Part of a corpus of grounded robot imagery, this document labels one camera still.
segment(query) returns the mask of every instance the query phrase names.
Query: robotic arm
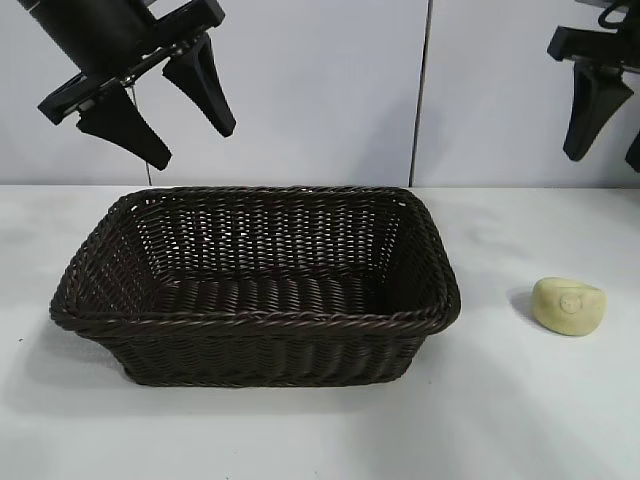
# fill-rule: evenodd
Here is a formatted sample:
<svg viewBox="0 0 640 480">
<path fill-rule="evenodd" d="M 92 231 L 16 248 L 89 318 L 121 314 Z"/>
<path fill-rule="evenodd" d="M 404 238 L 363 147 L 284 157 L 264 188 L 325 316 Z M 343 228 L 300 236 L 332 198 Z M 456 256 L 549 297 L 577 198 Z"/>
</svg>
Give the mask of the robotic arm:
<svg viewBox="0 0 640 480">
<path fill-rule="evenodd" d="M 221 135 L 235 119 L 218 80 L 211 39 L 224 12 L 216 0 L 191 0 L 156 19 L 155 0 L 18 0 L 78 66 L 40 111 L 58 125 L 80 113 L 80 131 L 134 153 L 159 170 L 171 152 L 145 122 L 125 88 L 164 60 L 164 76 L 184 92 Z"/>
<path fill-rule="evenodd" d="M 613 114 L 633 95 L 622 81 L 624 72 L 640 73 L 640 0 L 579 0 L 604 8 L 599 25 L 608 32 L 558 27 L 548 53 L 574 62 L 573 109 L 564 151 L 581 160 Z M 624 19 L 611 22 L 620 9 Z M 627 163 L 640 172 L 640 133 L 631 144 Z"/>
</svg>

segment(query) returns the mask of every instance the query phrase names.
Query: white table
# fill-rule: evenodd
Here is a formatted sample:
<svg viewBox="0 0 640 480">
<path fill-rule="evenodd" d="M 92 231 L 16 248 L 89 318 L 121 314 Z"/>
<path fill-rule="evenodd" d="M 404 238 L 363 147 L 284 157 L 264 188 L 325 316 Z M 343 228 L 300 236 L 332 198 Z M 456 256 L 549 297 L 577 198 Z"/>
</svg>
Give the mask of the white table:
<svg viewBox="0 0 640 480">
<path fill-rule="evenodd" d="M 407 375 L 346 389 L 152 389 L 48 320 L 69 259 L 136 188 L 0 187 L 0 478 L 638 479 L 640 191 L 416 190 L 463 295 Z M 592 335 L 527 314 L 604 288 Z"/>
</svg>

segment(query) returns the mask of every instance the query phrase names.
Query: woven basket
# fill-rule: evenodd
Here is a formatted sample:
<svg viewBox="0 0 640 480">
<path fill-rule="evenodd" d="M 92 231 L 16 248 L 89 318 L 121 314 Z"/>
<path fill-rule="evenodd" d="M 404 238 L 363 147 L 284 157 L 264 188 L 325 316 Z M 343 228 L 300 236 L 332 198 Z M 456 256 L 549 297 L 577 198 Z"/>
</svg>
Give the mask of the woven basket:
<svg viewBox="0 0 640 480">
<path fill-rule="evenodd" d="M 178 188 L 121 198 L 51 302 L 153 386 L 346 386 L 402 375 L 460 298 L 396 188 Z"/>
</svg>

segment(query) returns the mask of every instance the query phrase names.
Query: cable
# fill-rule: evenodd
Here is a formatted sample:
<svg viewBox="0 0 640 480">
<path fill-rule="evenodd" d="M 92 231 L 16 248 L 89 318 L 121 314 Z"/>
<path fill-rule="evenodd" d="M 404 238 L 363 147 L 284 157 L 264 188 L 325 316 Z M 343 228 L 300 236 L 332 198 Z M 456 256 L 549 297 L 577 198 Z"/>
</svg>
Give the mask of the cable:
<svg viewBox="0 0 640 480">
<path fill-rule="evenodd" d="M 413 187 L 416 174 L 416 160 L 418 155 L 418 142 L 420 140 L 420 121 L 422 120 L 422 101 L 424 98 L 424 85 L 427 74 L 427 55 L 429 51 L 429 36 L 431 33 L 431 16 L 433 14 L 433 0 L 427 4 L 427 18 L 424 27 L 424 44 L 422 45 L 422 64 L 420 65 L 420 80 L 418 90 L 418 105 L 416 107 L 416 119 L 413 127 L 413 146 L 411 148 L 411 166 L 409 167 L 409 187 Z"/>
<path fill-rule="evenodd" d="M 136 86 L 135 84 L 131 84 L 131 86 L 129 87 L 129 90 L 131 90 L 131 100 L 133 101 L 133 105 L 136 107 L 136 110 L 139 111 L 138 109 L 138 98 L 136 97 Z M 153 182 L 151 181 L 151 170 L 149 169 L 149 162 L 144 162 L 145 167 L 147 169 L 147 180 L 149 181 L 149 186 L 153 187 Z"/>
</svg>

